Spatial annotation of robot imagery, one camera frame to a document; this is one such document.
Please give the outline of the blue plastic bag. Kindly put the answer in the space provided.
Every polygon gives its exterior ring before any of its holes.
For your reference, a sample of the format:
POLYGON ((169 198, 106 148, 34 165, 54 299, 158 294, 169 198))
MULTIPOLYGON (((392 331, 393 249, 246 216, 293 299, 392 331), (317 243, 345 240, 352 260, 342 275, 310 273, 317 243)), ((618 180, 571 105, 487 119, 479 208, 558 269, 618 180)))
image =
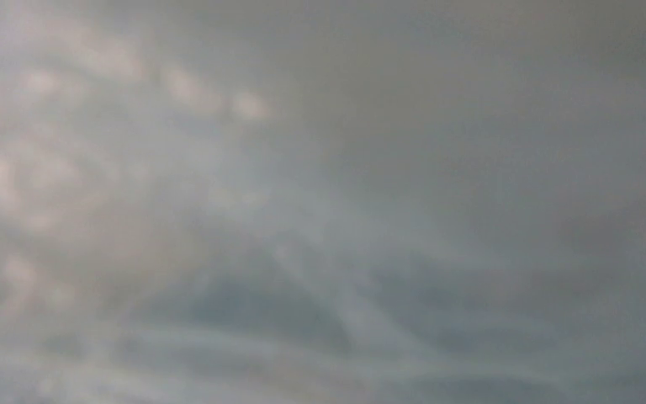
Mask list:
POLYGON ((646 403, 646 1, 0 1, 0 403, 646 403))

